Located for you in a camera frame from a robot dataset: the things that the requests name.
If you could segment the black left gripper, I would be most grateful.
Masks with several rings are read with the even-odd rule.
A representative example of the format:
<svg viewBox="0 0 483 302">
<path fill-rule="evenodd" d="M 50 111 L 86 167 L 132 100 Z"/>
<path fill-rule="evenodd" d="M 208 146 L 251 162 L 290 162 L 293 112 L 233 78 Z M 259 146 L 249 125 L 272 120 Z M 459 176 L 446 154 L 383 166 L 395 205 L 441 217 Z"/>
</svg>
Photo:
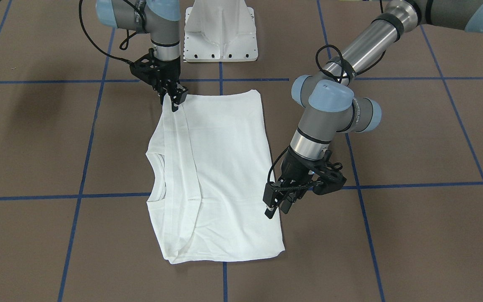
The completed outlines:
<svg viewBox="0 0 483 302">
<path fill-rule="evenodd" d="M 309 190 L 325 195 L 343 188 L 347 178 L 342 164 L 329 162 L 332 151 L 325 150 L 318 160 L 308 160 L 287 147 L 272 163 L 263 193 L 265 215 L 272 219 L 276 210 L 287 214 L 292 205 Z"/>
</svg>

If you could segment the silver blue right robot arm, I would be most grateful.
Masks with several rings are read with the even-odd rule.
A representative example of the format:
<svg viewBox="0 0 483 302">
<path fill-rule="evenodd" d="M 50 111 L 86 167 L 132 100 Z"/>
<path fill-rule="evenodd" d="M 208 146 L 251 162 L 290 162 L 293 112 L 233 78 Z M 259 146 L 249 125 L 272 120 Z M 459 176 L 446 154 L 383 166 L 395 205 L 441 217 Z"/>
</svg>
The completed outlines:
<svg viewBox="0 0 483 302">
<path fill-rule="evenodd" d="M 130 72 L 149 84 L 163 102 L 166 95 L 172 112 L 185 101 L 188 89 L 180 83 L 180 2 L 178 0 L 98 0 L 99 21 L 115 29 L 149 34 L 151 48 L 133 62 Z"/>
</svg>

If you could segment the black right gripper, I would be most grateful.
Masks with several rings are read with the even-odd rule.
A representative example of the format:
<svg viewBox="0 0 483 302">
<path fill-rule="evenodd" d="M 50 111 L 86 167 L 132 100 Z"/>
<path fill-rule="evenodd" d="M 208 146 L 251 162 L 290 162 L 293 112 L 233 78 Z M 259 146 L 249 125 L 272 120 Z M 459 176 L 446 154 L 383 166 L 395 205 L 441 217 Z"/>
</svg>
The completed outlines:
<svg viewBox="0 0 483 302">
<path fill-rule="evenodd" d="M 166 94 L 172 102 L 172 112 L 176 112 L 184 103 L 189 90 L 180 83 L 180 57 L 174 60 L 161 60 L 158 51 L 150 48 L 149 53 L 130 63 L 130 72 L 141 81 L 152 86 L 163 105 Z"/>
</svg>

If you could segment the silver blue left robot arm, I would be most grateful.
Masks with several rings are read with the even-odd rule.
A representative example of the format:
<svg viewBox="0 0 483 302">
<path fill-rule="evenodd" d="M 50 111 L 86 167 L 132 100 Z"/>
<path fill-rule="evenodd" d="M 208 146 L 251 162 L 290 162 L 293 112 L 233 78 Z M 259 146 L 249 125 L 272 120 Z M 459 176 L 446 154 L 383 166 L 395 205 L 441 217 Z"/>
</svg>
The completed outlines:
<svg viewBox="0 0 483 302">
<path fill-rule="evenodd" d="M 312 190 L 325 195 L 343 188 L 341 163 L 331 163 L 329 144 L 337 133 L 372 131 L 381 122 L 380 105 L 370 98 L 356 98 L 349 85 L 375 67 L 387 49 L 420 25 L 483 33 L 483 0 L 391 0 L 370 25 L 345 50 L 326 44 L 337 56 L 325 65 L 315 55 L 318 72 L 301 75 L 291 88 L 303 115 L 289 146 L 280 154 L 280 176 L 267 180 L 263 193 L 265 215 L 288 213 L 292 205 Z"/>
</svg>

